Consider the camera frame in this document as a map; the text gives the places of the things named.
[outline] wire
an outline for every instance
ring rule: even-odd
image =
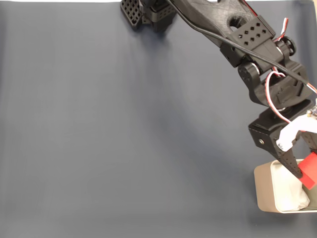
[[[285,68],[284,66],[282,66],[281,64],[279,63],[276,63],[272,60],[270,60],[269,58],[266,58],[262,55],[259,55],[258,53],[255,53],[253,51],[250,51],[248,50],[247,48],[244,48],[243,46],[240,46],[239,44],[237,43],[234,43],[232,42],[231,40],[221,36],[221,35],[218,35],[217,33],[214,33],[214,32],[211,32],[209,30],[206,30],[206,29],[203,29],[197,25],[195,25],[193,22],[191,22],[183,13],[182,11],[175,5],[175,3],[172,2],[172,0],[166,0],[174,9],[175,11],[178,13],[178,15],[191,27],[193,28],[194,30],[200,32],[200,33],[203,33],[204,35],[208,35],[208,36],[211,36],[211,37],[214,37],[236,49],[239,49],[240,51],[250,55],[250,56],[253,56],[255,58],[258,58],[266,63],[269,63],[270,65],[272,66],[275,66],[277,67],[280,71],[286,73],[287,75],[291,76],[292,78],[295,78],[296,80],[298,81],[301,81],[302,83],[304,83],[305,85],[308,84],[308,81],[305,80],[304,78],[302,78],[301,76],[299,76],[298,74],[294,73],[293,71],[290,71],[288,70],[287,68]]]
[[[284,73],[279,73],[277,71],[272,71],[270,72],[267,77],[266,77],[266,81],[265,81],[265,95],[266,95],[266,99],[267,99],[267,103],[268,105],[270,106],[270,108],[273,110],[273,112],[279,117],[281,118],[282,120],[286,121],[287,123],[290,123],[291,121],[289,119],[287,119],[286,117],[284,117],[278,110],[277,108],[274,106],[274,103],[272,102],[272,99],[271,99],[271,95],[269,93],[269,81],[272,77],[272,75],[275,74],[275,75],[278,75],[278,76],[282,76],[282,77],[285,77],[285,74]]]
[[[311,85],[310,83],[308,83],[308,84],[307,84],[307,87],[309,87],[314,93],[317,94],[317,89],[316,89],[313,85]]]
[[[242,1],[245,3],[245,5],[248,6],[248,8],[250,9],[250,11],[253,13],[253,15],[254,15],[254,16],[257,16],[257,13],[253,10],[253,8],[250,7],[250,5],[249,5],[245,0],[242,0]]]
[[[279,41],[280,39],[282,39],[285,36],[287,25],[288,25],[288,18],[286,17],[286,18],[284,18],[284,21],[283,21],[283,28],[281,31],[281,35],[279,37],[277,37],[275,40],[273,40],[274,42]]]

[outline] black cable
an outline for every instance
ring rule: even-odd
[[[232,46],[232,47],[235,47],[237,49],[239,49],[240,51],[250,55],[250,56],[253,56],[255,58],[258,58],[266,63],[269,63],[270,65],[272,66],[275,66],[277,67],[279,70],[281,70],[282,72],[284,72],[285,74],[291,76],[292,78],[295,78],[296,80],[298,81],[301,81],[302,83],[304,83],[305,85],[308,84],[308,81],[305,80],[304,78],[302,78],[301,76],[299,76],[298,74],[294,73],[293,71],[290,71],[288,70],[287,68],[285,68],[284,66],[282,66],[281,64],[279,63],[275,63],[274,61],[270,60],[269,58],[266,58],[264,56],[261,56],[259,55],[258,53],[255,53],[253,51],[250,51],[248,50],[247,48],[244,48],[243,46],[240,46],[239,44],[237,43],[234,43],[232,42],[231,40],[221,36],[221,35],[218,35],[214,32],[211,32],[209,30],[206,30],[206,29],[203,29],[197,25],[195,25],[193,22],[191,22],[183,13],[182,11],[171,1],[171,0],[166,0],[173,8],[175,8],[176,12],[178,13],[178,15],[180,15],[180,17],[191,27],[193,28],[194,30],[200,32],[200,33],[203,33],[205,35],[209,35],[209,36],[212,36],[218,40],[221,40],[222,42]]]

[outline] red and white wire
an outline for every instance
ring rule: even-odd
[[[277,38],[274,40],[274,42],[279,41],[280,39],[282,39],[282,38],[285,36],[287,25],[288,25],[288,18],[286,17],[286,18],[284,18],[283,28],[282,28],[282,31],[281,31],[281,35],[280,35],[279,37],[277,37]]]
[[[289,119],[287,119],[286,117],[284,117],[279,111],[278,109],[274,106],[274,103],[272,102],[271,99],[271,95],[269,93],[269,81],[272,77],[272,75],[278,75],[278,76],[282,76],[285,77],[284,73],[279,73],[277,71],[272,71],[270,72],[267,77],[266,77],[266,81],[265,81],[265,95],[266,95],[266,99],[267,99],[267,103],[269,104],[269,106],[271,107],[271,109],[273,110],[273,112],[282,120],[286,121],[287,123],[290,123],[291,121]]]
[[[250,7],[250,5],[246,2],[246,0],[242,0],[250,9],[250,11],[253,13],[254,16],[257,16],[257,13],[252,9],[252,7]]]

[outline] white fabric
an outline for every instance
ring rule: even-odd
[[[308,207],[309,198],[303,184],[283,165],[272,166],[276,206],[281,211],[298,211]]]
[[[277,146],[282,151],[288,151],[293,147],[292,141],[295,140],[299,130],[317,133],[316,118],[308,117],[306,114],[295,118],[281,130],[279,139],[276,141]]]

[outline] white cloth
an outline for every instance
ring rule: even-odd
[[[281,211],[298,211],[308,207],[310,200],[303,184],[283,165],[272,166],[276,206]]]

